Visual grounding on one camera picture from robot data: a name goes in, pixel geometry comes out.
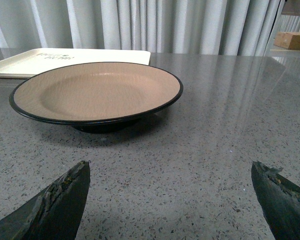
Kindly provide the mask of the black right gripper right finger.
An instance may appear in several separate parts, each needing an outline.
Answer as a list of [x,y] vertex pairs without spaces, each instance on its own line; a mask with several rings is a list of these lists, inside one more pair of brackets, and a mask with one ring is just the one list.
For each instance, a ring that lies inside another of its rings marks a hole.
[[263,216],[277,240],[300,240],[300,187],[259,161],[251,180]]

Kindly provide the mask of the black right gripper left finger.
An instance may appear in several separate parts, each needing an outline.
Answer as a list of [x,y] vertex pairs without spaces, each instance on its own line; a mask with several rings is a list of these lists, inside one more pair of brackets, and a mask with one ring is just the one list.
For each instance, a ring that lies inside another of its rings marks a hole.
[[90,186],[90,165],[81,161],[0,220],[0,240],[74,240]]

